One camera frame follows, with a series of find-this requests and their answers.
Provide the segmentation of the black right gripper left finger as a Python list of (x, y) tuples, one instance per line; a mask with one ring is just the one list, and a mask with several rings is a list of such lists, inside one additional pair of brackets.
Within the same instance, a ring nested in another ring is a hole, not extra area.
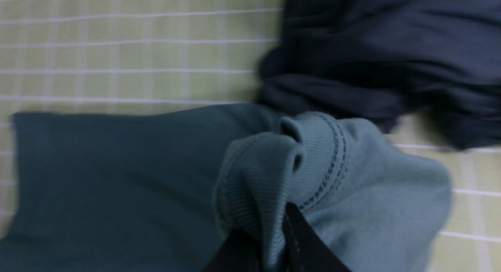
[(261, 272), (261, 244), (249, 234), (232, 230), (204, 272)]

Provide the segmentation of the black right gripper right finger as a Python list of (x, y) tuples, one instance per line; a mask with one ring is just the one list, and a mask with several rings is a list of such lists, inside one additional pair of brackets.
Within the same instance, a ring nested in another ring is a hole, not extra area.
[(288, 272), (349, 271), (313, 231), (296, 204), (286, 204), (281, 229), (286, 242), (283, 263)]

